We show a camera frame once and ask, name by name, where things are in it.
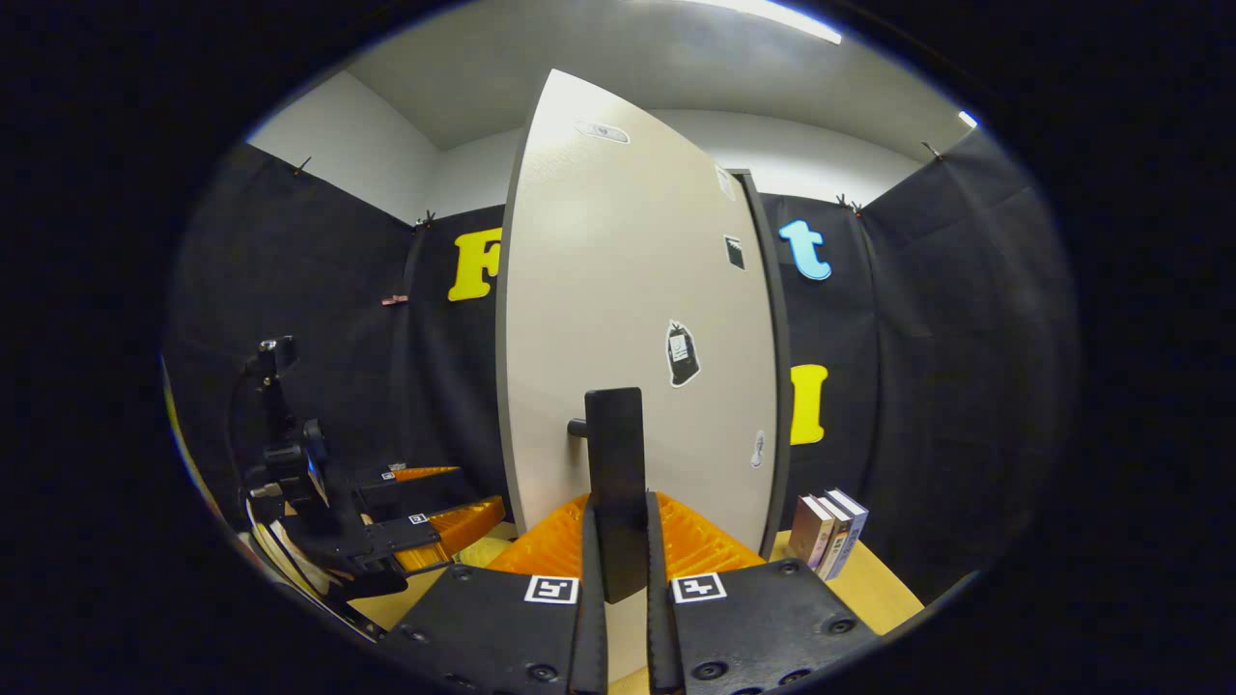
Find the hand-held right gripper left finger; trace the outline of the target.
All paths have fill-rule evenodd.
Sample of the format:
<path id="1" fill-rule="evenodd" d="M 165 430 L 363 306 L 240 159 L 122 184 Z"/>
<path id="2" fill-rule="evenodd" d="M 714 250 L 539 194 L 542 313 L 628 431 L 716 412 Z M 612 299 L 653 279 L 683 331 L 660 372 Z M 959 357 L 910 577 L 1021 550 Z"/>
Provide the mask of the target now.
<path id="1" fill-rule="evenodd" d="M 485 568 L 446 569 L 379 654 L 415 694 L 604 694 L 604 573 L 587 493 Z"/>

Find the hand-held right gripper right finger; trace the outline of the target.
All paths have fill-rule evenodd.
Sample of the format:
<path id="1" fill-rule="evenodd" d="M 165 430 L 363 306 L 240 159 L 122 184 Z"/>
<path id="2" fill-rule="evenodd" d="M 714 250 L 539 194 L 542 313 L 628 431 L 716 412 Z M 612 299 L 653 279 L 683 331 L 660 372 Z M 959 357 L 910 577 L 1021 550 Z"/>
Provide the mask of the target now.
<path id="1" fill-rule="evenodd" d="M 798 559 L 768 561 L 666 493 L 646 493 L 655 694 L 802 694 L 880 637 Z"/>

